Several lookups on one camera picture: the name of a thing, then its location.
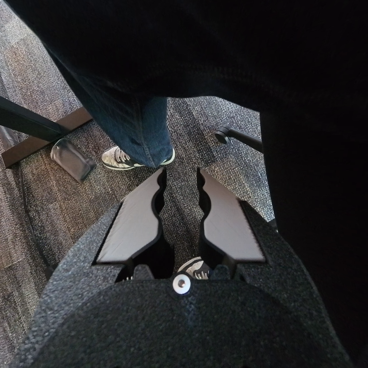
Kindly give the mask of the black swivel chair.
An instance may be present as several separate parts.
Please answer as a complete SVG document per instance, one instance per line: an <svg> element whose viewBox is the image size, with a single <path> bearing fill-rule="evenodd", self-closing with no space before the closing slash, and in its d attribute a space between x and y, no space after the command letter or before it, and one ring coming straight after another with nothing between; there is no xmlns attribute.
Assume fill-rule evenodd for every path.
<svg viewBox="0 0 368 368"><path fill-rule="evenodd" d="M275 221L330 312L367 314L367 140L310 116L260 113L261 139L228 125L222 144L262 151Z"/></svg>

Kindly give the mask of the person's right leg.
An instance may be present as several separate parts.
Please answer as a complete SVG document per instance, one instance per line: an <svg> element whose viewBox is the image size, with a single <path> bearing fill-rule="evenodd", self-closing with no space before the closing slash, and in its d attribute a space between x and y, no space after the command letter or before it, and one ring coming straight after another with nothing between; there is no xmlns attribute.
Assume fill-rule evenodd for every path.
<svg viewBox="0 0 368 368"><path fill-rule="evenodd" d="M47 47L50 58L97 125L124 152L142 155L143 147L172 145L167 126L167 98L134 96L67 68Z"/></svg>

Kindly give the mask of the person's grey sneaker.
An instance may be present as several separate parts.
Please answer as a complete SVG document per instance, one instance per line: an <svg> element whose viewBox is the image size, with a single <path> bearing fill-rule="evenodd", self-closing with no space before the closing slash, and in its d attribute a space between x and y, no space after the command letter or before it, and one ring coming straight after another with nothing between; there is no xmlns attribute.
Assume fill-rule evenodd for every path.
<svg viewBox="0 0 368 368"><path fill-rule="evenodd" d="M192 278L198 280L208 280L213 270L199 257L195 257L183 264L177 271L178 273L186 273Z"/></svg>
<svg viewBox="0 0 368 368"><path fill-rule="evenodd" d="M103 165L114 171L128 171L135 168L158 168L174 161L176 152L172 145L159 147L158 149L149 149L143 147L142 155L133 157L128 155L118 146L106 150L102 154Z"/></svg>

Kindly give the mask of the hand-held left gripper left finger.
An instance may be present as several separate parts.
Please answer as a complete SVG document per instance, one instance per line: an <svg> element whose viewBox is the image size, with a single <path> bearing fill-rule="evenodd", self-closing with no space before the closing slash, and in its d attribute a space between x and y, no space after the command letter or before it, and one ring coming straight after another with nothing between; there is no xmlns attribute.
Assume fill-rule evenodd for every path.
<svg viewBox="0 0 368 368"><path fill-rule="evenodd" d="M133 276L138 265L147 265L154 278L172 276L174 249L164 237L160 217L166 185L167 171L160 168L122 200L96 265L122 265L126 276Z"/></svg>

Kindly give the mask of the black desk leg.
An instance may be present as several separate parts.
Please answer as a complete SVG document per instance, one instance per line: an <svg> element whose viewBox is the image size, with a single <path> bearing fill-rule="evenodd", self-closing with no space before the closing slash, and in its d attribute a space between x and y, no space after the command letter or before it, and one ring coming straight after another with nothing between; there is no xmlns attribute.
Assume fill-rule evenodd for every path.
<svg viewBox="0 0 368 368"><path fill-rule="evenodd" d="M28 135L24 141L1 153L5 168L13 165L56 142L92 120L84 107L53 122L37 113L0 97L1 126Z"/></svg>

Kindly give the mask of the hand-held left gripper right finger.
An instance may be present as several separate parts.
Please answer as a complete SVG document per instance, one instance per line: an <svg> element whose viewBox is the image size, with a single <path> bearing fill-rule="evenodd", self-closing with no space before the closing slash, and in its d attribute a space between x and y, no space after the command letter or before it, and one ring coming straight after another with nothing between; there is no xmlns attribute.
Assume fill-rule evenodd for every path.
<svg viewBox="0 0 368 368"><path fill-rule="evenodd" d="M241 200L202 168L197 169L200 220L199 254L212 269L264 264L265 255Z"/></svg>

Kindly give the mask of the black pouch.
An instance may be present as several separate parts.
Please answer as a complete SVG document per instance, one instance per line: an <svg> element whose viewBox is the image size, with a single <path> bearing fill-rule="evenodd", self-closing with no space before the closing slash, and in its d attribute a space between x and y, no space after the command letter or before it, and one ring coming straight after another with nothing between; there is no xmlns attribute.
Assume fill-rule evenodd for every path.
<svg viewBox="0 0 368 368"><path fill-rule="evenodd" d="M96 167L96 163L73 142L62 138L51 149L50 158L78 183L83 184Z"/></svg>

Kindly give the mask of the person's right grey sneaker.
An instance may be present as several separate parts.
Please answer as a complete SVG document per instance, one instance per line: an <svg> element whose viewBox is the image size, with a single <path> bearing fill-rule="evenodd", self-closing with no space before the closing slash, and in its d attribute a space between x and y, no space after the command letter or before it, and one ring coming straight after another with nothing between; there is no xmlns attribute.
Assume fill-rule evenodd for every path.
<svg viewBox="0 0 368 368"><path fill-rule="evenodd" d="M149 149L143 147L142 155L133 157L128 155L118 146L106 150L102 154L103 165L114 171L128 171L135 168L158 168L174 161L176 152L172 145L159 147L158 149Z"/></svg>

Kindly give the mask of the person's left grey sneaker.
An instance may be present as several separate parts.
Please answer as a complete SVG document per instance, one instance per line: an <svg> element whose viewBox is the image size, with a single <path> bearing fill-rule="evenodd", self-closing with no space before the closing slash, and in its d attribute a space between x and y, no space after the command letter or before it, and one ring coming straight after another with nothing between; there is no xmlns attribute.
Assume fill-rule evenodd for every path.
<svg viewBox="0 0 368 368"><path fill-rule="evenodd" d="M178 273L186 273L192 278L198 280L208 280L213 270L199 257L195 257L183 264L177 271Z"/></svg>

